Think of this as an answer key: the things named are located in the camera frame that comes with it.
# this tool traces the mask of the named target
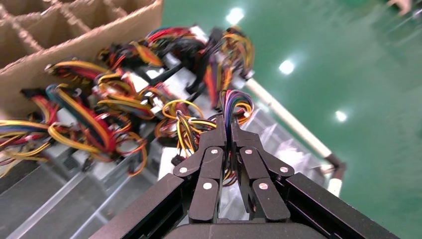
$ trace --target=white rod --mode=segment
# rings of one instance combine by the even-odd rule
[[[268,93],[255,79],[251,78],[246,82],[247,88],[253,92],[263,103],[271,108],[299,137],[301,137],[321,157],[325,158],[331,154],[327,148],[314,134],[312,134],[298,119],[296,119],[284,106],[282,106],[270,93]]]

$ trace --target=epoxy floor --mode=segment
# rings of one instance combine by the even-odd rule
[[[399,237],[420,238],[422,23],[385,3],[167,0],[163,25],[208,31],[241,18],[254,78],[347,162],[340,197]]]

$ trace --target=black wire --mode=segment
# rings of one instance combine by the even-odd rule
[[[211,120],[212,121],[212,119],[214,119],[214,118],[217,118],[217,116],[221,116],[223,114],[223,112],[220,112],[220,113],[217,113],[217,114],[215,114],[215,115],[212,115],[211,117],[209,117],[208,118],[208,120]]]

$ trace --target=wire bundle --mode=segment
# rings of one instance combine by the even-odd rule
[[[247,122],[253,112],[253,102],[248,94],[239,90],[222,91],[220,102],[227,141],[231,142],[231,122],[233,122],[233,119],[237,119],[239,125]],[[226,165],[226,173],[223,181],[224,186],[230,186],[237,180],[235,172],[232,170],[231,157],[232,155],[229,155]]]
[[[101,100],[98,105],[106,105],[115,111],[131,113],[143,120],[151,120],[151,104],[143,104],[143,95],[138,94],[129,74],[122,71],[99,75],[95,79],[97,85],[94,94]]]
[[[0,161],[0,166],[9,165],[0,176],[5,176],[10,169],[21,160],[46,161],[39,153],[50,146],[48,126],[56,121],[58,107],[46,99],[39,89],[25,89],[22,93],[36,103],[42,113],[42,120],[35,122],[35,116],[30,120],[0,120],[0,151],[6,159]],[[34,142],[44,140],[40,146]]]
[[[108,69],[74,57],[71,60],[50,64],[45,71],[60,78],[71,78],[80,84],[89,84],[99,74],[107,73]]]
[[[163,66],[160,58],[148,48],[148,43],[145,40],[131,41],[127,44],[112,44],[101,50],[98,58],[105,62],[112,71],[121,67]]]

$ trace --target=cardboard divider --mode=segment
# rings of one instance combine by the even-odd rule
[[[63,6],[67,7],[75,17],[91,29],[125,16],[124,12],[103,0],[76,0],[73,3],[63,4]]]
[[[154,2],[154,0],[109,0],[115,7],[119,7],[124,10],[127,14],[148,6]]]
[[[72,16],[65,15],[59,8],[50,8],[43,13],[17,17],[16,21],[40,46],[50,48],[89,31],[77,20],[71,20]]]
[[[8,13],[18,16],[32,12],[43,12],[51,6],[50,0],[0,0]]]
[[[7,20],[0,20],[0,68],[8,64],[41,50],[31,44],[31,39],[27,38],[25,32],[19,33],[13,28],[12,23]]]
[[[0,69],[0,82],[5,86],[0,88],[0,102],[3,102],[2,104],[0,103],[0,119],[24,119],[28,113],[37,110],[34,104],[29,104],[29,101],[19,93],[22,88],[45,88],[50,84],[68,82],[66,79],[60,79],[45,73],[44,68],[46,65],[57,63],[70,56],[94,61],[98,51],[110,46],[112,42],[123,43],[133,39],[140,39],[158,28],[161,25],[162,12],[163,2],[162,0],[156,0],[151,5],[133,14],[119,18],[110,24],[97,27],[65,44],[53,46],[50,49],[45,49],[21,58],[7,67]],[[31,26],[26,24],[38,24],[37,19],[32,19],[32,21],[27,19],[26,24],[23,21],[23,18],[28,18],[31,15],[34,14],[15,18],[20,19],[21,25],[31,28]],[[48,34],[46,28],[51,27],[53,23],[43,22],[41,25],[37,25],[38,30],[44,31],[44,34]]]

